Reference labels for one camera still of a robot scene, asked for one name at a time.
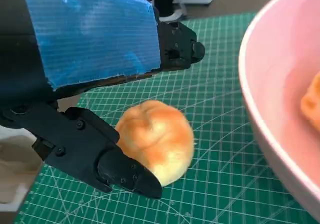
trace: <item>blue tape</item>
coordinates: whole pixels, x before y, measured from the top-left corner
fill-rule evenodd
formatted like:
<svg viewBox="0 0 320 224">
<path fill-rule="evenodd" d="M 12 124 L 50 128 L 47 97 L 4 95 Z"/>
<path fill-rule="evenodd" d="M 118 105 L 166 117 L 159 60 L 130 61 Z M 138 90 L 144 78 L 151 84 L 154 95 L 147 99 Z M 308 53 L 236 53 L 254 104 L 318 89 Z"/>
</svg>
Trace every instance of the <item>blue tape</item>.
<svg viewBox="0 0 320 224">
<path fill-rule="evenodd" d="M 146 0 L 26 1 L 53 89 L 160 66 L 157 23 Z"/>
</svg>

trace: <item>cutting mat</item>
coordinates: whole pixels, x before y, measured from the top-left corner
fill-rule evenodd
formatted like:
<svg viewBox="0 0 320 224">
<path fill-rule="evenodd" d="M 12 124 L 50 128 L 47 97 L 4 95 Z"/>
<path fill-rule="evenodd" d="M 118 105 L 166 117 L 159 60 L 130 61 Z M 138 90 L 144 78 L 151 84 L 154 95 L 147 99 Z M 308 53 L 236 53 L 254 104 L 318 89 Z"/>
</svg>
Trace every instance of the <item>cutting mat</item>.
<svg viewBox="0 0 320 224">
<path fill-rule="evenodd" d="M 185 23 L 206 47 L 191 69 L 82 96 L 115 125 L 130 106 L 156 99 L 181 110 L 195 134 L 188 172 L 159 201 L 115 189 L 104 194 L 44 166 L 16 224 L 313 224 L 268 166 L 254 141 L 238 82 L 238 53 L 254 14 Z"/>
</svg>

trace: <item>pink bowl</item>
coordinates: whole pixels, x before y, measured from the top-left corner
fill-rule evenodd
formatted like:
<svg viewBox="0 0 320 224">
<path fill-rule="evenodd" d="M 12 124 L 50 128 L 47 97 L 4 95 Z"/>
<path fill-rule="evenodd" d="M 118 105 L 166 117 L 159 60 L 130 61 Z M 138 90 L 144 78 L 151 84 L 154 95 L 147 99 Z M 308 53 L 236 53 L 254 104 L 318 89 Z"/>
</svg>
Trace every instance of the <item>pink bowl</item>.
<svg viewBox="0 0 320 224">
<path fill-rule="evenodd" d="M 320 71 L 320 0 L 272 0 L 240 49 L 239 77 L 254 135 L 286 188 L 320 222 L 320 134 L 300 100 Z"/>
</svg>

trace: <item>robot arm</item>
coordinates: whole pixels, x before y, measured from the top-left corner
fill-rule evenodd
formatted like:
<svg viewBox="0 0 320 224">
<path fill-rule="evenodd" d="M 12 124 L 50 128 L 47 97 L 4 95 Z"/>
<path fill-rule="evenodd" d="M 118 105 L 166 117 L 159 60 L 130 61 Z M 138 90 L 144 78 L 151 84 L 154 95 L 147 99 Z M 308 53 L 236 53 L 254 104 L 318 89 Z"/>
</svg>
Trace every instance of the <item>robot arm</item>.
<svg viewBox="0 0 320 224">
<path fill-rule="evenodd" d="M 117 146 L 118 132 L 93 112 L 71 107 L 58 112 L 57 100 L 109 86 L 149 78 L 162 71 L 190 68 L 205 49 L 196 34 L 182 23 L 159 22 L 154 10 L 160 51 L 160 67 L 141 75 L 117 76 L 68 85 L 53 90 L 45 77 L 40 52 L 23 0 L 15 3 L 15 19 L 24 19 L 23 29 L 0 24 L 0 125 L 25 128 L 37 140 L 32 146 L 48 165 L 97 188 L 110 192 L 117 185 L 149 198 L 161 198 L 156 177 Z M 6 11 L 0 11 L 6 20 Z"/>
</svg>

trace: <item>bread roll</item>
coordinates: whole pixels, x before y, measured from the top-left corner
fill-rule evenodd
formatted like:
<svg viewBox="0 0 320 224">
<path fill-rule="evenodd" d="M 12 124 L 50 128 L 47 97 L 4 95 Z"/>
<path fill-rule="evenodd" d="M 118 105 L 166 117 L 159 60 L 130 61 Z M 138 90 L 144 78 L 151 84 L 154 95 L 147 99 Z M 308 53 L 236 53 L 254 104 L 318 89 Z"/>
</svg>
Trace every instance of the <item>bread roll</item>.
<svg viewBox="0 0 320 224">
<path fill-rule="evenodd" d="M 302 98 L 301 110 L 320 132 L 320 72 L 314 77 L 306 95 Z"/>
<path fill-rule="evenodd" d="M 124 154 L 147 167 L 166 186 L 179 179 L 194 155 L 194 134 L 185 116 L 159 101 L 128 109 L 115 129 Z"/>
</svg>

